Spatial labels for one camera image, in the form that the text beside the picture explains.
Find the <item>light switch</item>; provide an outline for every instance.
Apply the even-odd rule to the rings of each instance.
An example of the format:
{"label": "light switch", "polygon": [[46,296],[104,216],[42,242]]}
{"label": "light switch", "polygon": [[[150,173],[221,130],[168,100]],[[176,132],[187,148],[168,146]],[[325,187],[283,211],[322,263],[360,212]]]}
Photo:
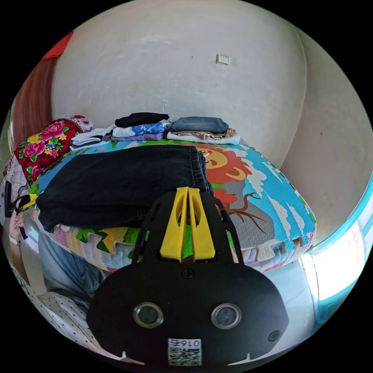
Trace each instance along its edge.
{"label": "light switch", "polygon": [[222,54],[217,54],[216,63],[219,65],[229,66],[229,57]]}

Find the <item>person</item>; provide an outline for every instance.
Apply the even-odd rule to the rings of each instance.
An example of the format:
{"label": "person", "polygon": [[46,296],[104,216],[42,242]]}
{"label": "person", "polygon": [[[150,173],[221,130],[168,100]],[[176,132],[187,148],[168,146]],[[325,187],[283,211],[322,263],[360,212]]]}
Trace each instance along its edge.
{"label": "person", "polygon": [[21,227],[25,227],[24,213],[13,211],[9,222],[10,265],[18,283],[42,316],[62,335],[88,350],[115,360],[135,362],[103,350],[85,320],[89,300],[108,272],[69,253],[39,233],[39,255],[47,292],[36,295],[22,260]]}

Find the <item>white wall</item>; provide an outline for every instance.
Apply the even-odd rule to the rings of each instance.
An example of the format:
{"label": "white wall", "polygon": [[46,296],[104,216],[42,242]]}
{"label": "white wall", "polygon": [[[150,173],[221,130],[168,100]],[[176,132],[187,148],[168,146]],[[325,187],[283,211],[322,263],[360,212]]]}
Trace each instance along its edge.
{"label": "white wall", "polygon": [[238,0],[137,0],[75,30],[57,62],[52,108],[96,127],[139,111],[221,117],[279,167],[304,93],[301,43],[276,15]]}
{"label": "white wall", "polygon": [[346,75],[299,31],[307,61],[302,116],[281,171],[300,191],[317,220],[316,242],[350,215],[373,170],[373,132]]}

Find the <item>black jeans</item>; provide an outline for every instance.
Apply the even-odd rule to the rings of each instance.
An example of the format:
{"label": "black jeans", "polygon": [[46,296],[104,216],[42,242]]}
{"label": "black jeans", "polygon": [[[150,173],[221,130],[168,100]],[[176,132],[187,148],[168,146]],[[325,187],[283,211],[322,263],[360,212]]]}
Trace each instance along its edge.
{"label": "black jeans", "polygon": [[79,228],[140,227],[154,201],[179,187],[213,193],[194,146],[140,146],[78,155],[38,197],[39,220]]}

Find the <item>mattress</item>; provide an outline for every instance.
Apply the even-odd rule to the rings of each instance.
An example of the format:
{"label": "mattress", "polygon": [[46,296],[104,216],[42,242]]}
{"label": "mattress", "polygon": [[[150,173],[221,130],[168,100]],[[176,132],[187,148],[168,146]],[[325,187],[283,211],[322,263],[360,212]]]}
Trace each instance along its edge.
{"label": "mattress", "polygon": [[[203,152],[207,178],[236,227],[246,265],[261,272],[269,271],[296,260],[312,246],[316,219],[308,204],[276,167],[242,140],[238,145],[173,140],[113,141],[66,154],[33,183],[29,193],[42,193],[57,172],[77,155],[166,144],[196,146]],[[37,206],[30,208],[30,215],[53,241],[99,268],[114,272],[131,263],[137,228],[98,230],[59,225],[53,233],[47,233],[38,220]],[[191,254],[191,234],[187,227],[184,257]]]}

